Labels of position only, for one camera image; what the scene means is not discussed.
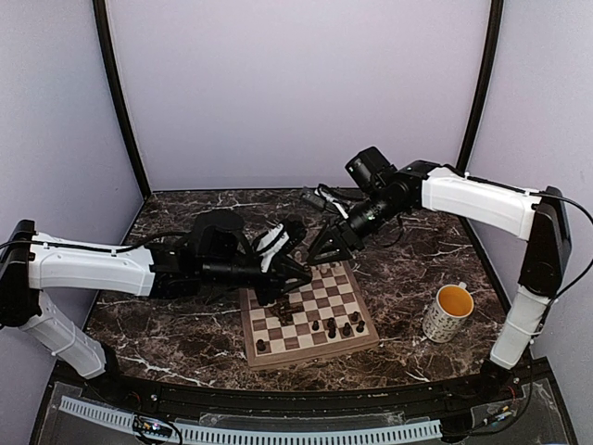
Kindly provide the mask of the wooden chess board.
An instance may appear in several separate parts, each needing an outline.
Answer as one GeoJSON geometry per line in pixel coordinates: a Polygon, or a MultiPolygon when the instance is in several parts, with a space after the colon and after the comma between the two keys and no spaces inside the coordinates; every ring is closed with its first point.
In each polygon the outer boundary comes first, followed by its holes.
{"type": "Polygon", "coordinates": [[[363,301],[360,287],[345,261],[311,268],[312,281],[277,301],[301,303],[303,311],[293,315],[294,323],[281,326],[270,308],[277,302],[261,306],[251,289],[240,291],[241,319],[248,366],[254,370],[273,369],[314,359],[325,359],[356,351],[368,350],[379,344],[372,317],[363,301]],[[360,314],[364,331],[359,333],[352,323],[352,312],[360,314]],[[334,318],[336,337],[329,338],[327,321],[334,318]],[[312,323],[318,320],[320,329],[314,332],[312,323]],[[351,325],[351,334],[344,337],[342,328],[351,325]],[[266,349],[259,351],[262,339],[266,349]]]}

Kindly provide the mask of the patterned mug yellow inside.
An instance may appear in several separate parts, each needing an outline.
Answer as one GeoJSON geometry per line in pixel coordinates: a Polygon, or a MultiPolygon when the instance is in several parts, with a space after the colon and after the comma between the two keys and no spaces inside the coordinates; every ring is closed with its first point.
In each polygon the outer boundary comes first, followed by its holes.
{"type": "Polygon", "coordinates": [[[424,335],[437,344],[451,341],[464,327],[474,310],[467,284],[444,285],[423,317],[424,335]]]}

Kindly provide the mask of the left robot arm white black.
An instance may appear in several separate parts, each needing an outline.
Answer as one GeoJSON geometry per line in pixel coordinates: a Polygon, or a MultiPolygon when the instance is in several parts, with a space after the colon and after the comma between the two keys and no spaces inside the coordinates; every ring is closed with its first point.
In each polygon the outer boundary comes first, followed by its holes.
{"type": "Polygon", "coordinates": [[[22,220],[1,247],[1,325],[38,339],[111,404],[131,396],[114,351],[88,337],[47,294],[54,287],[109,290],[151,299],[193,296],[204,284],[247,288],[261,305],[309,283],[291,253],[307,230],[285,219],[248,240],[232,210],[198,215],[188,232],[149,235],[128,247],[67,241],[22,220]]]}

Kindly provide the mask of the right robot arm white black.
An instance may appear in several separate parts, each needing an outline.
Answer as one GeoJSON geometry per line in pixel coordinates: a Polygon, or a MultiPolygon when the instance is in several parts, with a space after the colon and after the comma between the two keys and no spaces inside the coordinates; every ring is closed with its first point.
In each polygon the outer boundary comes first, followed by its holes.
{"type": "Polygon", "coordinates": [[[425,160],[399,169],[374,146],[360,151],[346,170],[366,197],[346,216],[327,221],[309,247],[309,265],[349,260],[363,250],[365,237],[399,214],[419,209],[484,223],[526,241],[518,289],[490,351],[496,366],[473,381],[478,400],[494,401],[509,385],[504,369],[517,364],[558,297],[572,250],[561,191],[496,184],[425,160]]]}

